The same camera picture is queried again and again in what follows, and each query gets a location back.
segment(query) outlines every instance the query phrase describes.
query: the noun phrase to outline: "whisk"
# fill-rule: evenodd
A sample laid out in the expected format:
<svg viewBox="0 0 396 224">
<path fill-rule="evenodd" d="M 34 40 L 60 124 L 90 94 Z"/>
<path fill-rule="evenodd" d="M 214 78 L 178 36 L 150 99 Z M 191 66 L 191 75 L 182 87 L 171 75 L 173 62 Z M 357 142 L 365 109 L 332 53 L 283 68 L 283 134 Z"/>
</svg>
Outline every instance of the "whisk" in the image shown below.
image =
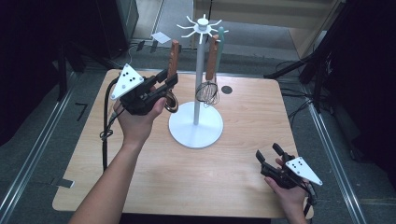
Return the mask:
<svg viewBox="0 0 396 224">
<path fill-rule="evenodd" d="M 219 28 L 219 36 L 213 35 L 209 48 L 209 57 L 207 59 L 205 80 L 196 90 L 196 99 L 205 105 L 215 105 L 219 102 L 219 87 L 217 84 L 216 73 L 219 70 L 219 59 L 221 57 L 223 45 L 224 29 Z"/>
</svg>

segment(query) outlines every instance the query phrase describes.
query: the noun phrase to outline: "floor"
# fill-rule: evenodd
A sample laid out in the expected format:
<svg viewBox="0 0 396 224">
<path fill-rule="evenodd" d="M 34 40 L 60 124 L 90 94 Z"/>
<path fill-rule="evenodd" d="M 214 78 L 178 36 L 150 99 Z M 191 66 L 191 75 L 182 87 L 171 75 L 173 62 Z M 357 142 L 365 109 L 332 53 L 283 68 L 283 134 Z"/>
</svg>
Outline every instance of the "floor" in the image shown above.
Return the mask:
<svg viewBox="0 0 396 224">
<path fill-rule="evenodd" d="M 196 52 L 188 39 L 179 38 L 186 33 L 176 27 L 177 22 L 183 26 L 189 25 L 186 16 L 191 15 L 191 1 L 141 0 L 137 3 L 156 6 L 154 11 L 160 13 L 155 16 L 156 20 L 150 20 L 151 25 L 147 27 L 152 33 L 163 32 L 179 39 L 183 46 L 179 70 L 193 71 Z M 184 15 L 173 11 L 182 11 Z M 222 76 L 262 78 L 264 74 L 271 74 L 299 60 L 286 28 L 226 21 L 222 25 L 230 30 L 226 35 L 227 44 L 219 69 Z M 241 35 L 246 33 L 249 33 L 248 40 Z M 136 68 L 164 69 L 169 43 L 159 44 L 153 51 L 149 34 L 143 29 L 139 37 L 134 38 L 136 43 L 146 40 L 143 49 L 136 51 L 132 47 L 111 62 L 118 65 L 130 63 Z M 100 64 L 90 59 L 85 61 L 88 67 L 84 74 L 71 73 L 71 90 L 65 99 L 57 103 L 57 89 L 54 88 L 14 138 L 0 147 L 0 195 L 4 195 L 0 223 L 66 223 L 72 215 L 54 211 L 51 201 L 57 189 L 54 180 L 63 176 L 92 100 L 106 73 Z M 300 70 L 278 79 L 283 93 L 312 91 L 311 85 L 302 85 L 298 81 Z M 285 95 L 288 114 L 298 111 L 307 100 L 306 97 Z M 81 105 L 87 105 L 85 112 Z M 322 113 L 318 114 L 312 105 L 308 105 L 299 110 L 290 126 L 299 154 L 324 182 L 322 187 L 316 187 L 318 204 L 314 206 L 314 223 L 394 222 L 396 195 L 386 174 L 372 163 L 357 163 L 350 158 L 348 144 L 331 113 L 322 109 Z M 35 140 L 40 138 L 43 144 L 37 146 Z M 234 220 L 235 223 L 254 221 L 258 220 Z M 275 219 L 272 223 L 287 222 Z"/>
</svg>

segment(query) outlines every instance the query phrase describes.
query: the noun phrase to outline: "white stand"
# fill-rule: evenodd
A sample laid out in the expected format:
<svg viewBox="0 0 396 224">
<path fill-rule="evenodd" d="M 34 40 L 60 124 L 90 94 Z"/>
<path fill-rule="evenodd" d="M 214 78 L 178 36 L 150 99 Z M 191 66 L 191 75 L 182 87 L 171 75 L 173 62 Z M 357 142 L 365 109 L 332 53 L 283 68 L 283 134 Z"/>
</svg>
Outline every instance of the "white stand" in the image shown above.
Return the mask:
<svg viewBox="0 0 396 224">
<path fill-rule="evenodd" d="M 189 37 L 195 33 L 200 34 L 200 41 L 197 50 L 197 65 L 196 65 L 196 79 L 195 90 L 202 83 L 202 76 L 204 71 L 205 59 L 205 43 L 203 42 L 204 35 L 210 35 L 212 29 L 209 21 L 205 18 L 192 21 L 189 17 L 187 19 L 195 24 L 192 27 L 178 27 L 182 29 L 192 28 L 194 31 L 189 35 L 182 37 Z M 169 119 L 169 130 L 172 136 L 183 146 L 189 148 L 203 148 L 214 144 L 221 136 L 223 130 L 223 121 L 221 114 L 213 106 L 204 106 L 195 99 L 194 102 L 188 102 L 180 105 L 178 111 L 172 114 Z"/>
</svg>

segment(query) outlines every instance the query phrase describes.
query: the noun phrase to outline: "gray carpet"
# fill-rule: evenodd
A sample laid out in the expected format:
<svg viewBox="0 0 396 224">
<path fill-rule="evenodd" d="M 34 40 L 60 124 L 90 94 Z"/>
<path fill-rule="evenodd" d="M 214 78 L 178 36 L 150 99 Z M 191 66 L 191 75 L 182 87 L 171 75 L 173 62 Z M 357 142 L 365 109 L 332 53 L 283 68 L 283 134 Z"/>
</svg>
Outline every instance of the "gray carpet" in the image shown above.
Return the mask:
<svg viewBox="0 0 396 224">
<path fill-rule="evenodd" d="M 167 66 L 169 49 L 158 48 L 154 53 L 150 53 L 150 47 L 145 46 L 138 52 L 134 49 L 131 50 L 131 54 L 131 65 L 135 68 L 164 69 Z M 179 70 L 195 70 L 195 55 L 196 52 L 193 50 L 183 50 L 179 56 Z M 118 59 L 113 60 L 113 63 L 124 64 L 130 60 L 129 55 L 125 53 Z M 89 59 L 85 59 L 85 61 L 88 67 L 84 74 L 79 75 L 78 84 L 68 105 L 8 223 L 66 223 L 72 215 L 72 213 L 58 212 L 52 209 L 51 204 L 57 187 L 52 186 L 50 182 L 55 177 L 63 176 L 96 93 L 106 74 L 102 65 Z M 282 62 L 279 59 L 263 57 L 223 55 L 220 72 L 238 74 L 241 77 L 262 78 L 262 74 L 273 73 L 276 66 Z M 299 72 L 296 70 L 287 74 L 286 77 L 280 78 L 281 88 L 301 91 L 302 86 L 298 83 L 298 75 Z M 54 88 L 24 122 L 14 138 L 0 147 L 0 193 L 2 195 L 7 191 L 7 187 L 23 165 L 30 148 L 56 103 L 56 98 L 57 88 Z M 284 102 L 288 114 L 300 107 L 304 101 L 305 98 L 285 96 Z M 88 105 L 79 121 L 81 106 L 76 105 L 76 103 Z M 385 174 L 371 163 L 356 163 L 350 159 L 347 144 L 335 118 L 325 110 L 323 110 L 322 116 L 325 118 L 328 132 L 332 136 L 337 152 L 349 176 L 349 181 L 362 201 L 362 208 L 368 223 L 393 223 L 393 220 L 396 219 L 394 213 L 395 192 Z M 314 223 L 352 223 L 345 200 L 308 108 L 296 115 L 292 132 L 299 154 L 305 157 L 305 160 L 324 182 L 322 187 L 316 187 L 319 200 L 314 207 Z M 152 219 L 146 219 L 145 221 L 144 217 L 139 217 L 137 223 L 152 223 L 148 220 Z M 237 218 L 233 221 L 227 220 L 229 223 L 258 223 L 261 221 L 263 220 Z M 181 219 L 179 222 L 186 223 L 189 221 Z M 277 219 L 272 220 L 272 223 L 286 223 L 286 221 Z"/>
</svg>

